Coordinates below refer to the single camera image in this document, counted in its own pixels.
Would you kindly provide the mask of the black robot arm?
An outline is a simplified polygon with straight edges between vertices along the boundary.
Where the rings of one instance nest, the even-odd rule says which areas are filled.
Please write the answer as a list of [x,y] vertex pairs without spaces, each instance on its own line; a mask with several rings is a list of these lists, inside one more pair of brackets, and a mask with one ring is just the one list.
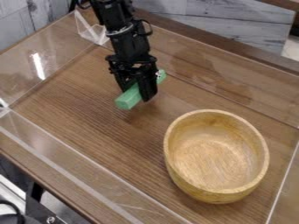
[[110,72],[123,92],[138,86],[145,102],[158,93],[158,58],[151,55],[149,37],[154,30],[146,30],[146,20],[135,16],[133,0],[85,0],[107,28],[114,54],[106,57]]

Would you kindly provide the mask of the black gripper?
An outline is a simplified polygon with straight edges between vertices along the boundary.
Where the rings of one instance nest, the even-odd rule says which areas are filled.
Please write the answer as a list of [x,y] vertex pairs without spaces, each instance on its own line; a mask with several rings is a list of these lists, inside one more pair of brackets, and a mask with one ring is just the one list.
[[149,36],[151,32],[138,30],[109,31],[114,54],[107,56],[110,71],[117,84],[126,92],[138,82],[139,93],[149,102],[158,93],[157,57],[151,55]]

